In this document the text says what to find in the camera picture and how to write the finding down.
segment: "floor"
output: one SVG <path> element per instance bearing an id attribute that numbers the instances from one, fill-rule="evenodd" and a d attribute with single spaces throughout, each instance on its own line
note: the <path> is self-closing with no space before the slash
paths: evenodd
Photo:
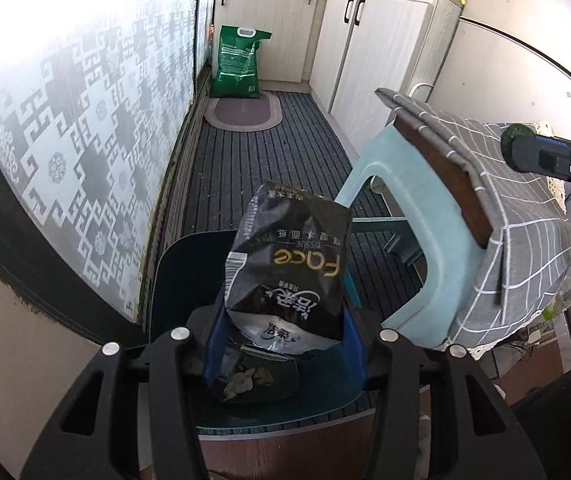
<path id="1" fill-rule="evenodd" d="M 535 388 L 545 386 L 563 375 L 563 364 L 556 341 L 535 347 L 507 374 L 495 381 L 505 392 L 505 402 L 514 404 Z"/>
<path id="2" fill-rule="evenodd" d="M 254 191 L 267 180 L 328 198 L 339 192 L 351 164 L 331 127 L 309 95 L 275 93 L 281 102 L 283 121 L 270 130 L 227 132 L 203 122 L 184 235 L 238 227 Z M 383 199 L 367 186 L 353 210 L 358 217 L 389 216 Z M 377 312 L 381 320 L 392 315 L 421 288 L 413 267 L 406 267 L 398 256 L 383 251 L 391 236 L 391 233 L 352 234 L 347 264 L 364 308 Z M 363 394 L 342 410 L 265 431 L 327 422 L 370 410 L 375 405 L 375 392 Z"/>

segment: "trash bin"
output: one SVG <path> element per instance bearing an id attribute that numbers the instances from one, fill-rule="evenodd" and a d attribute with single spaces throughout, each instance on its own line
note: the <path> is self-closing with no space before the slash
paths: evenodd
<path id="1" fill-rule="evenodd" d="M 235 234 L 233 230 L 192 234 L 165 251 L 154 283 L 152 341 L 185 325 L 195 308 L 215 303 Z M 297 387 L 284 399 L 232 404 L 195 390 L 192 406 L 197 427 L 231 430 L 287 424 L 343 408 L 361 394 L 361 386 L 349 376 L 340 344 L 308 352 L 296 360 L 296 368 Z"/>

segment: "black handle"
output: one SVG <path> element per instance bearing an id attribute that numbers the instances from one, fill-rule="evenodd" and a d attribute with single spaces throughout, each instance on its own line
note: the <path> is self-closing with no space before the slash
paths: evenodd
<path id="1" fill-rule="evenodd" d="M 188 339 L 175 340 L 167 332 L 147 347 L 150 349 L 150 435 L 158 480 L 208 478 L 186 378 L 180 371 L 188 344 Z"/>
<path id="2" fill-rule="evenodd" d="M 404 337 L 392 343 L 382 341 L 380 346 L 380 352 L 393 357 L 389 358 L 387 384 L 379 394 L 362 478 L 412 478 L 419 440 L 419 352 Z"/>
<path id="3" fill-rule="evenodd" d="M 350 23 L 350 19 L 347 17 L 347 7 L 349 7 L 353 1 L 354 0 L 347 0 L 347 4 L 345 4 L 345 12 L 343 13 L 343 21 L 345 23 Z"/>
<path id="4" fill-rule="evenodd" d="M 359 0 L 357 3 L 357 10 L 355 10 L 355 25 L 360 25 L 361 20 L 358 19 L 359 16 L 359 9 L 361 8 L 361 4 L 364 3 L 365 0 Z"/>
<path id="5" fill-rule="evenodd" d="M 124 376 L 127 361 L 117 343 L 96 353 L 41 431 L 22 480 L 136 478 L 139 386 Z"/>

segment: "light blue plastic stool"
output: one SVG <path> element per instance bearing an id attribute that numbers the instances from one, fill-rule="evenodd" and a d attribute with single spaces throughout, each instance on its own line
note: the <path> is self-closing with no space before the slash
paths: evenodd
<path id="1" fill-rule="evenodd" d="M 381 325 L 398 330 L 415 345 L 437 348 L 472 293 L 485 250 L 473 238 L 445 184 L 393 124 L 365 145 L 335 202 L 350 207 L 373 176 L 383 180 L 405 216 L 355 218 L 352 231 L 391 231 L 395 235 L 387 249 L 404 263 L 417 256 L 417 243 L 427 260 L 421 291 Z"/>

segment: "refrigerator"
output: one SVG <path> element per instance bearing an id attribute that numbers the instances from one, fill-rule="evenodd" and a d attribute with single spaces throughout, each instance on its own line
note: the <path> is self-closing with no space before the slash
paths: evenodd
<path id="1" fill-rule="evenodd" d="M 428 103 L 571 139 L 571 0 L 468 0 Z"/>

